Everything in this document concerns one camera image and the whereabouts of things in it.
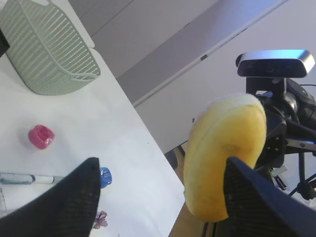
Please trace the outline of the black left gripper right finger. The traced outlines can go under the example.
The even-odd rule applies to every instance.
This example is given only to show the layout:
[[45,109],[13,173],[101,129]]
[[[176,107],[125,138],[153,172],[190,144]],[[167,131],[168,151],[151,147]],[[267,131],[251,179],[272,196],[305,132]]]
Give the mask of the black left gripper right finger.
[[236,157],[228,158],[224,196],[233,237],[314,237],[316,212]]

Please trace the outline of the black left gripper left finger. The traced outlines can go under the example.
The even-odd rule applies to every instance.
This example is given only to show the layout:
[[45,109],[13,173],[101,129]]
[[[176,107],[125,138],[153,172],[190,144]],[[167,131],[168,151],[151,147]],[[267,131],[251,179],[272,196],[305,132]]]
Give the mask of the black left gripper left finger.
[[97,214],[100,164],[88,158],[44,194],[0,220],[2,237],[87,237]]

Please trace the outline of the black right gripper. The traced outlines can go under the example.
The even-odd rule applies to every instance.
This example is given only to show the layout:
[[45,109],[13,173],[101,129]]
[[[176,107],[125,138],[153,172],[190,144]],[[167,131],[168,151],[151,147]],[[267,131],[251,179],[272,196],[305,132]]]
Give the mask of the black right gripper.
[[316,101],[290,78],[247,77],[246,92],[262,104],[267,118],[264,148],[255,170],[270,178],[288,154],[316,153]]

